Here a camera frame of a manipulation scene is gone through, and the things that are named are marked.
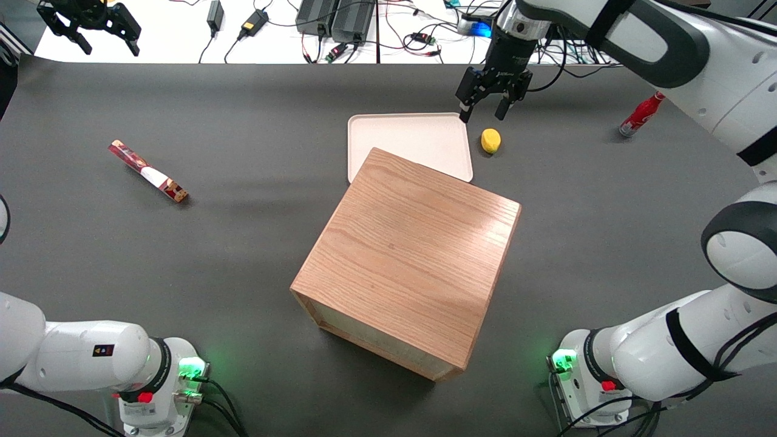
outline yellow object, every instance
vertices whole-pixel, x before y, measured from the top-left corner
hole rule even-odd
[[[488,153],[496,153],[502,144],[502,137],[496,129],[488,128],[480,135],[480,145]]]

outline wood grain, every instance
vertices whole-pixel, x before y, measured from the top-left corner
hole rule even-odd
[[[373,149],[291,291],[319,326],[341,337],[431,379],[450,373],[438,360],[458,374],[469,362],[520,210],[514,201]]]

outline blue object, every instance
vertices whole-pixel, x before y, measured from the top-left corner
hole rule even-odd
[[[469,30],[469,34],[476,37],[491,38],[491,26],[485,24],[482,21],[478,21],[472,24],[472,28]]]

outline green light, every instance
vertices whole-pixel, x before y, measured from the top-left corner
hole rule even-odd
[[[569,372],[572,370],[574,362],[577,361],[577,353],[571,349],[559,349],[553,352],[551,359],[556,371],[559,373]]]
[[[178,375],[184,378],[202,376],[205,371],[205,361],[200,357],[181,358],[178,362]]]

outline red can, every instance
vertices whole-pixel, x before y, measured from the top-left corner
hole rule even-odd
[[[656,91],[652,97],[639,104],[618,130],[625,137],[634,135],[658,111],[658,105],[661,105],[664,99],[666,96]]]

